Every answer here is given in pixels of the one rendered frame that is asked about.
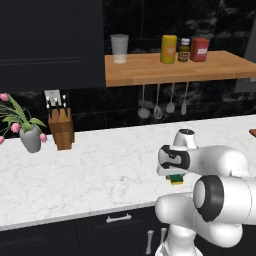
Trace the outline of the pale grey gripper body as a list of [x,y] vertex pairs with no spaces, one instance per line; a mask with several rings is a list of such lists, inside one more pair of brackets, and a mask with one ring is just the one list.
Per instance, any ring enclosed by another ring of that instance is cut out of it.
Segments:
[[157,166],[157,174],[159,176],[185,175],[186,171],[180,168],[165,169],[161,165]]

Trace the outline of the hanging silver slotted spoon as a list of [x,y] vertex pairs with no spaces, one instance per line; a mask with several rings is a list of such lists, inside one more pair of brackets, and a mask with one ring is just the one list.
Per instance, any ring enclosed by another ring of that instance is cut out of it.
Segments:
[[156,120],[160,120],[162,118],[162,110],[159,106],[159,93],[160,93],[160,84],[157,86],[157,98],[156,98],[156,105],[154,107],[154,118]]

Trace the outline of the hanging silver ladle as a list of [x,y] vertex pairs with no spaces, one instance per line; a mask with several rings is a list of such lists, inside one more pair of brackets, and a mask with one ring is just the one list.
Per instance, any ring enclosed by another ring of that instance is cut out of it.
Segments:
[[142,119],[147,119],[150,116],[150,111],[144,107],[145,85],[142,86],[142,102],[141,108],[138,110],[138,116]]

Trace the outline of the hanging silver spatula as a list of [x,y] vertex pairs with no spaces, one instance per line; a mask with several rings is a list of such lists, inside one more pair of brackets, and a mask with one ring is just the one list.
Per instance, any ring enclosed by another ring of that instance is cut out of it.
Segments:
[[186,83],[185,95],[184,95],[184,99],[183,99],[183,102],[181,105],[181,115],[186,114],[186,99],[187,99],[188,86],[189,86],[189,82]]

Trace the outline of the dark drawer front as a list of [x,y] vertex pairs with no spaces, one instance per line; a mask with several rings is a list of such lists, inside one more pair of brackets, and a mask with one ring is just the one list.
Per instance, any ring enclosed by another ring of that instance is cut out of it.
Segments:
[[[126,214],[130,214],[132,216],[131,220],[126,221],[118,221],[114,223],[106,223],[106,219],[108,216],[111,218],[123,217]],[[78,235],[83,235],[92,231],[114,228],[114,227],[122,227],[126,225],[132,224],[142,224],[146,222],[150,222],[151,220],[155,220],[155,207],[144,207],[132,210],[125,210],[121,212],[113,212],[104,215],[90,216],[86,218],[80,218],[75,221],[75,226]]]

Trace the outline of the dark cupboard door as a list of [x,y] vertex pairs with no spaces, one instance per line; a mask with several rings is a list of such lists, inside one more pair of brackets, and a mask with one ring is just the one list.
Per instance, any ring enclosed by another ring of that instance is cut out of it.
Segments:
[[146,255],[148,230],[135,228],[92,232],[79,237],[81,256],[150,256]]

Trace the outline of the wooden knife block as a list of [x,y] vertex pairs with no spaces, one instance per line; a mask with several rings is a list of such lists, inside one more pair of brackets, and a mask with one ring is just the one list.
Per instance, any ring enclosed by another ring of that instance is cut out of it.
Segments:
[[52,110],[48,116],[48,124],[52,133],[57,150],[69,150],[75,141],[73,120],[70,109],[60,111]]

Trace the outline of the small dark sauce bottle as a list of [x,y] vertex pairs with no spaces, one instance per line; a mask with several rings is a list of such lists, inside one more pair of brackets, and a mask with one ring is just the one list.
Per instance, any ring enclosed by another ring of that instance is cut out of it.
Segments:
[[187,62],[190,55],[190,40],[188,38],[182,38],[179,52],[178,52],[178,60],[180,62]]

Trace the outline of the yellow bottle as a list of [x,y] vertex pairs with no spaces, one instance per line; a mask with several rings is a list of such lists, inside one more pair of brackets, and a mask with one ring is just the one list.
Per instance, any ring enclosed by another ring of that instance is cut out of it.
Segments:
[[163,35],[161,43],[160,61],[163,64],[173,64],[176,56],[176,35]]

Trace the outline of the red jar with dark lid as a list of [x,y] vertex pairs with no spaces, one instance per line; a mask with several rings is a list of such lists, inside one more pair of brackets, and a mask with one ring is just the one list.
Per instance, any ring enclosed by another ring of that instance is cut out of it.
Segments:
[[197,30],[191,39],[190,59],[194,62],[204,62],[207,57],[210,36],[207,30]]

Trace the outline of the clear glass cup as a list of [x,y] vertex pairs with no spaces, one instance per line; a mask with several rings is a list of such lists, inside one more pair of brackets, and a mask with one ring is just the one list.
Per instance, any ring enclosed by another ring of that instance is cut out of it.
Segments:
[[126,34],[113,34],[110,38],[113,61],[116,64],[125,64],[128,52],[129,36]]

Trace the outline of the dark cupboard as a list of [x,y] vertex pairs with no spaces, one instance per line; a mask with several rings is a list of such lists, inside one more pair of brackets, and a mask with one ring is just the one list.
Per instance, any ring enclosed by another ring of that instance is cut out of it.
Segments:
[[80,256],[75,225],[65,221],[0,231],[0,256]]
[[0,0],[0,92],[105,85],[102,0]]

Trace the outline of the dark upper cupboard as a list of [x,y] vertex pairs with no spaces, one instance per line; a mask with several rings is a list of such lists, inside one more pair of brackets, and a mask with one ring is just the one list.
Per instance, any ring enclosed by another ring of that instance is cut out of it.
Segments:
[[105,85],[102,0],[0,0],[0,92]]

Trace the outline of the wooden wall shelf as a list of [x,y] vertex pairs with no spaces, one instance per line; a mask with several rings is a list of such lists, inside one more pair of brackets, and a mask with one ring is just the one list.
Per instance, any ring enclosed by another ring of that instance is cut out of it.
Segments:
[[128,54],[125,64],[105,56],[106,86],[166,84],[256,78],[256,63],[227,51],[209,51],[205,62],[160,62],[159,53]]

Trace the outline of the black handled knife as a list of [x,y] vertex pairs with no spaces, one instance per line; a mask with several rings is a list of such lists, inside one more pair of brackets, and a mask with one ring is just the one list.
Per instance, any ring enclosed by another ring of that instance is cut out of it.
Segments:
[[64,111],[65,111],[65,115],[68,118],[66,95],[62,95],[62,104],[63,104],[63,108],[64,108]]

